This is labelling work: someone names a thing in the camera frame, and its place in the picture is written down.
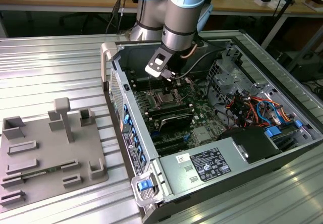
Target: power supply label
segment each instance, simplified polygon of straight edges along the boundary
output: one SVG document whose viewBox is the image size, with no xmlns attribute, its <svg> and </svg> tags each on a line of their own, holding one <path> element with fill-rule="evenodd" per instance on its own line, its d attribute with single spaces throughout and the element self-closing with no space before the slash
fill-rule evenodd
<svg viewBox="0 0 323 224">
<path fill-rule="evenodd" d="M 231 172 L 218 148 L 190 156 L 200 179 L 204 182 Z"/>
</svg>

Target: paper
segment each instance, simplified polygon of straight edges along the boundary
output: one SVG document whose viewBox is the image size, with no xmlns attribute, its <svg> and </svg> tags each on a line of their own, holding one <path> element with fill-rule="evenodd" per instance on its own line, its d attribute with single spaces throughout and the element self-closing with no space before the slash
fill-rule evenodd
<svg viewBox="0 0 323 224">
<path fill-rule="evenodd" d="M 177 162 L 178 163 L 182 163 L 182 162 L 186 162 L 188 160 L 191 160 L 189 153 L 185 153 L 185 154 L 182 154 L 182 155 L 178 155 L 178 156 L 176 156 L 176 159 L 177 159 Z"/>
</svg>

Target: motherboard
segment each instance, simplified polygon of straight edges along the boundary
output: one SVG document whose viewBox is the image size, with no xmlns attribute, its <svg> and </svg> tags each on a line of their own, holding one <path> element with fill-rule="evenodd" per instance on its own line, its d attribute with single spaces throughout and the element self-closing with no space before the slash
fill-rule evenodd
<svg viewBox="0 0 323 224">
<path fill-rule="evenodd" d="M 134 96 L 160 156 L 215 141 L 226 126 L 192 80 L 165 90 L 160 81 L 135 84 Z"/>
</svg>

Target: blue clip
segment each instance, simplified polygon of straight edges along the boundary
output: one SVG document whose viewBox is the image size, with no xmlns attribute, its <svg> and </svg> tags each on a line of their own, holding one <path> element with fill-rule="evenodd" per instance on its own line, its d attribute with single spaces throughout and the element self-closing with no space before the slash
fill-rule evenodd
<svg viewBox="0 0 323 224">
<path fill-rule="evenodd" d="M 143 162 L 146 162 L 145 155 L 142 155 L 142 156 L 141 156 L 141 160 L 142 160 Z"/>
<path fill-rule="evenodd" d="M 130 116 L 129 116 L 129 114 L 126 114 L 125 118 L 123 119 L 124 124 L 128 124 L 129 120 L 130 120 Z"/>
<path fill-rule="evenodd" d="M 296 120 L 295 121 L 295 125 L 298 127 L 298 128 L 301 128 L 303 126 L 303 124 L 299 121 L 299 120 Z"/>
<path fill-rule="evenodd" d="M 265 134 L 269 137 L 273 137 L 275 135 L 281 134 L 281 131 L 278 129 L 278 127 L 268 127 L 265 131 Z"/>
<path fill-rule="evenodd" d="M 135 137 L 135 146 L 137 147 L 139 144 L 139 140 L 138 140 L 138 137 Z"/>
<path fill-rule="evenodd" d="M 153 187 L 151 180 L 144 180 L 138 183 L 139 191 L 144 191 Z"/>
<path fill-rule="evenodd" d="M 185 135 L 183 138 L 184 138 L 184 142 L 187 142 L 188 139 L 190 138 L 190 135 Z"/>
</svg>

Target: chair wheel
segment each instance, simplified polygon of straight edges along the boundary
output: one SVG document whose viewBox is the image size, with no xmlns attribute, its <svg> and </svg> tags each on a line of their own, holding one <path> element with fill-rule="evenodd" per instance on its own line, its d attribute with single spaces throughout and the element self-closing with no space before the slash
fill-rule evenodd
<svg viewBox="0 0 323 224">
<path fill-rule="evenodd" d="M 60 18 L 60 21 L 59 21 L 59 24 L 60 24 L 60 26 L 64 26 L 64 19 L 63 18 Z"/>
</svg>

